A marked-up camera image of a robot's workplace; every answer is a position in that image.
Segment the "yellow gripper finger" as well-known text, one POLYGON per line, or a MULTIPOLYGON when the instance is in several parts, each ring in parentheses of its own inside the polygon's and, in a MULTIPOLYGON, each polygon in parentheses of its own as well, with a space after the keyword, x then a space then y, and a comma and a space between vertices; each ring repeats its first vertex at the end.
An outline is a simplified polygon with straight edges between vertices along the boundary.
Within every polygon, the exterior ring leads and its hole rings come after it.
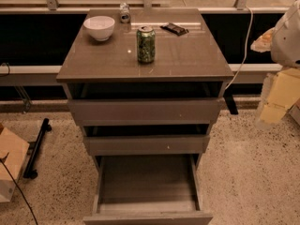
POLYGON ((265 53, 271 51, 271 43, 274 28, 270 28, 259 36, 251 45, 250 49, 254 52, 265 53))
POLYGON ((276 125, 300 98, 300 70, 287 68, 268 73, 263 81, 255 126, 268 129, 276 125))

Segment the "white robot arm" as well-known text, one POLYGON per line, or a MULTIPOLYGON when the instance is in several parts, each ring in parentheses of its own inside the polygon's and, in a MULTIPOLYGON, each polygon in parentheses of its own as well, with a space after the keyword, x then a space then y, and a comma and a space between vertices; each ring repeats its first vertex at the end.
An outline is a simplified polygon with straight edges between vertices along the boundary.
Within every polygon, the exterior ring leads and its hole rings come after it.
POLYGON ((276 125, 300 98, 300 0, 296 0, 277 24, 250 46, 255 52, 270 52, 282 66, 263 81, 255 125, 267 129, 276 125))

